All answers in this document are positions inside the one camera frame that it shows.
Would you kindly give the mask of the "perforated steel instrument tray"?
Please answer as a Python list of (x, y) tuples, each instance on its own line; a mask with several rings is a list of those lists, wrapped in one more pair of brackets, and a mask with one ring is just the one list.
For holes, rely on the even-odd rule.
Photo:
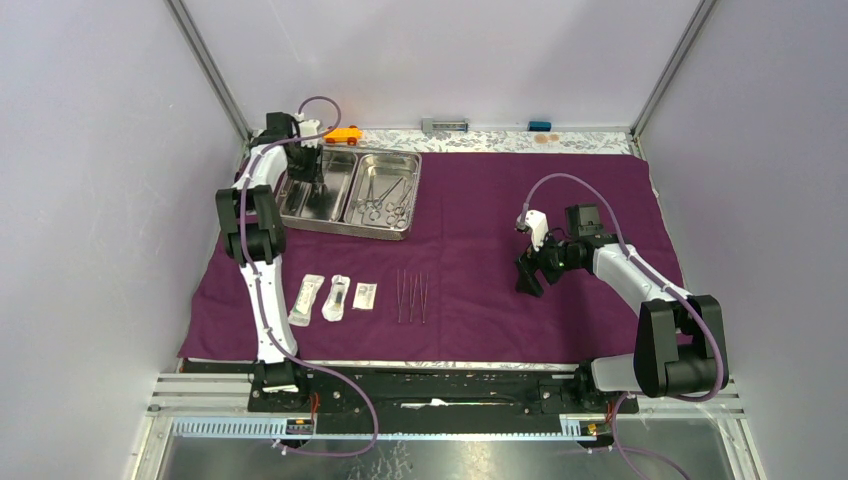
[[(401, 241), (411, 231), (422, 173), (418, 153), (359, 147), (326, 147), (323, 150), (324, 183), (288, 180), (278, 195), (283, 224), (290, 228), (347, 235), (375, 240)], [(354, 210), (357, 200), (366, 195), (369, 176), (376, 176), (377, 193), (394, 180), (402, 183), (386, 198), (382, 216), (376, 221), (363, 219)], [(405, 187), (413, 185), (410, 223), (403, 229), (386, 224), (387, 205), (396, 202)]]

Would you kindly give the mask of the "purple cloth wrap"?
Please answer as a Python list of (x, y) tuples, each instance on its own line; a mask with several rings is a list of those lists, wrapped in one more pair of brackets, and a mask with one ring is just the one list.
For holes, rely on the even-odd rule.
[[(555, 228), (568, 206), (595, 203), (607, 228), (662, 275), (682, 280), (652, 189), (648, 164), (631, 155), (425, 153), (411, 231), (401, 241), (289, 230), (282, 279), (293, 301), (306, 274), (377, 284), (374, 309), (338, 322), (314, 312), (295, 330), (313, 360), (577, 363), (633, 351), (638, 318), (605, 283), (565, 274), (540, 298), (518, 293), (515, 261), (527, 237), (515, 230), (524, 201)], [(397, 322), (397, 271), (406, 271)], [(427, 322), (420, 284), (429, 274)], [(419, 275), (414, 322), (410, 277)]]

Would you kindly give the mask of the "steel tweezers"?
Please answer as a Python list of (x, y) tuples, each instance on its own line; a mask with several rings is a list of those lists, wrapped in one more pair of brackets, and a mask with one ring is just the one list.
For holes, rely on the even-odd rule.
[(427, 322), (427, 301), (429, 296), (429, 274), (424, 274), (420, 284), (421, 324)]
[(406, 287), (406, 271), (399, 269), (397, 271), (397, 322), (402, 322), (403, 316), (403, 301), (405, 298)]

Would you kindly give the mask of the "steel scalpel handle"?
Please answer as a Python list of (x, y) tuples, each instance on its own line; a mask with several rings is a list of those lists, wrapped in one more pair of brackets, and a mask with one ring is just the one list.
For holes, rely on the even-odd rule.
[(419, 275), (412, 275), (410, 277), (410, 290), (409, 290), (409, 294), (408, 294), (408, 307), (409, 307), (408, 322), (409, 323), (414, 322), (416, 299), (419, 297), (419, 294), (417, 293), (418, 285), (419, 285), (419, 279), (420, 279)]

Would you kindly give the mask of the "small white sterile packet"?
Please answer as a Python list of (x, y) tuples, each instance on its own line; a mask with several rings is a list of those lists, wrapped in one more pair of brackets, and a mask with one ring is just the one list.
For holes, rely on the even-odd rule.
[(358, 283), (354, 292), (352, 308), (355, 310), (370, 311), (374, 309), (376, 300), (377, 284)]

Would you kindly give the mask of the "long white sterile packet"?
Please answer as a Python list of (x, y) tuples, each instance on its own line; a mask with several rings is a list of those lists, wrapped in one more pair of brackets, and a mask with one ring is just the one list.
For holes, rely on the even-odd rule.
[(325, 277), (306, 274), (288, 315), (289, 324), (295, 327), (307, 327), (312, 319), (312, 308), (323, 286)]

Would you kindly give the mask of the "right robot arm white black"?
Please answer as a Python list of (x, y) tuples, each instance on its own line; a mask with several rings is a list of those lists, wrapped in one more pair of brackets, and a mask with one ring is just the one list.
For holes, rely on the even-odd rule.
[(637, 333), (630, 354), (600, 357), (582, 367), (573, 386), (575, 402), (597, 412), (614, 392), (651, 398), (699, 401), (729, 381), (722, 311), (710, 295), (694, 295), (648, 264), (634, 246), (604, 228), (596, 205), (566, 210), (567, 232), (559, 239), (544, 213), (524, 208), (516, 229), (530, 243), (516, 261), (517, 291), (534, 297), (545, 284), (584, 270), (607, 284), (636, 314)]

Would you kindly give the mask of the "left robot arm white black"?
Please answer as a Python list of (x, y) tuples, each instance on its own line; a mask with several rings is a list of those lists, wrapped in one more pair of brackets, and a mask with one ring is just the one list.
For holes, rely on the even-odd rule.
[(257, 337), (255, 397), (272, 395), (288, 411), (309, 401), (310, 385), (299, 364), (283, 292), (286, 233), (275, 189), (283, 177), (321, 180), (320, 122), (303, 113), (266, 115), (266, 129), (247, 151), (232, 186), (216, 192), (225, 252), (247, 286)]

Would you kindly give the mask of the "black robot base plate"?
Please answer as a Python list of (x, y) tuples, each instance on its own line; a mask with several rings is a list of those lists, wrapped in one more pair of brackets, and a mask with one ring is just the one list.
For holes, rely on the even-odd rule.
[(302, 395), (254, 396), (251, 413), (286, 414), (319, 435), (491, 435), (593, 437), (612, 411), (634, 414), (636, 401), (597, 392), (569, 371), (341, 367), (306, 369)]

